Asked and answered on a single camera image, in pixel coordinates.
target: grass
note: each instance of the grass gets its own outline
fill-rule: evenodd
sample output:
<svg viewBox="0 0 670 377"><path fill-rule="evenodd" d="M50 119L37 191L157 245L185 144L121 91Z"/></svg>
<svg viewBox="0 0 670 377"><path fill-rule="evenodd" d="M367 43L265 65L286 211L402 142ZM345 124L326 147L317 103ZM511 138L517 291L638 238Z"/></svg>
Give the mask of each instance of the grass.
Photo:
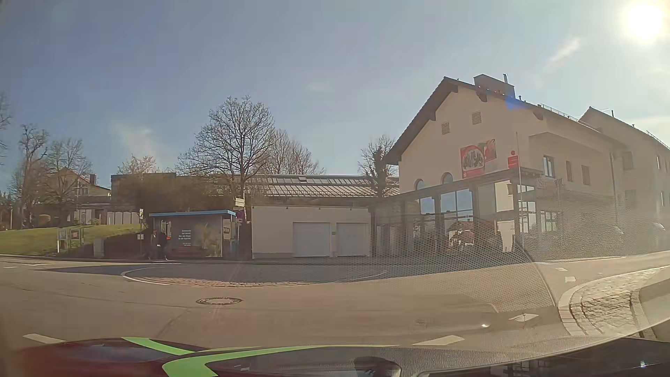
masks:
<svg viewBox="0 0 670 377"><path fill-rule="evenodd" d="M92 244L97 237L137 233L139 224L83 225L84 245ZM47 256L56 251L58 228L35 228L0 231L0 254Z"/></svg>

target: white garage door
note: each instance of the white garage door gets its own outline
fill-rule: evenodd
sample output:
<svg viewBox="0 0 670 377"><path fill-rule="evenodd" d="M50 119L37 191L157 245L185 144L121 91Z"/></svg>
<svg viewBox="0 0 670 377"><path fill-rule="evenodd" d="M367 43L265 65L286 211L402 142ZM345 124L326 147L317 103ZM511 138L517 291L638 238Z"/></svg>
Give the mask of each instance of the white garage door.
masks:
<svg viewBox="0 0 670 377"><path fill-rule="evenodd" d="M293 223L293 256L330 256L330 224Z"/></svg>
<svg viewBox="0 0 670 377"><path fill-rule="evenodd" d="M366 256L370 239L366 223L337 223L337 255Z"/></svg>

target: blue roof of bus shelter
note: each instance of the blue roof of bus shelter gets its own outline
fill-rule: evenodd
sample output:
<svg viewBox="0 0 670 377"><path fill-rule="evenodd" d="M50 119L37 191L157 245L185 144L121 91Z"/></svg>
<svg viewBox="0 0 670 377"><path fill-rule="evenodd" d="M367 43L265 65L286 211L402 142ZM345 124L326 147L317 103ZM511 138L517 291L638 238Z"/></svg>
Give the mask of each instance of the blue roof of bus shelter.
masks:
<svg viewBox="0 0 670 377"><path fill-rule="evenodd" d="M195 212L161 212L161 213L150 213L149 217L166 217L166 216L195 216L195 215L231 215L235 216L235 212L223 210L223 211L195 211Z"/></svg>

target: road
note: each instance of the road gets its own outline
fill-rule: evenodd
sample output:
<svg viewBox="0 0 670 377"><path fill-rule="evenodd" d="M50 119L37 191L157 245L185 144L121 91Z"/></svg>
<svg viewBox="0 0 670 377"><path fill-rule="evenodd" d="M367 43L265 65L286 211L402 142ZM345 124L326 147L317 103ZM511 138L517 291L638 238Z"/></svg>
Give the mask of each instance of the road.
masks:
<svg viewBox="0 0 670 377"><path fill-rule="evenodd" d="M203 347L375 343L500 351L569 337L557 303L570 288L668 265L670 252L450 272L436 272L429 264L123 264L2 257L0 297L12 348L51 338L139 336ZM197 303L212 297L241 301Z"/></svg>

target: windshield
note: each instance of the windshield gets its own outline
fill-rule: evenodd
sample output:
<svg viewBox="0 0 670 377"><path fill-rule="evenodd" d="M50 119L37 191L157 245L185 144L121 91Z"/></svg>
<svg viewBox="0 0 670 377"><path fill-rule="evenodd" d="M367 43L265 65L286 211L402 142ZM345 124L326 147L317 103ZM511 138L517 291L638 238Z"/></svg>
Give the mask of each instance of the windshield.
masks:
<svg viewBox="0 0 670 377"><path fill-rule="evenodd" d="M670 341L667 0L4 0L0 56L9 353L393 375Z"/></svg>

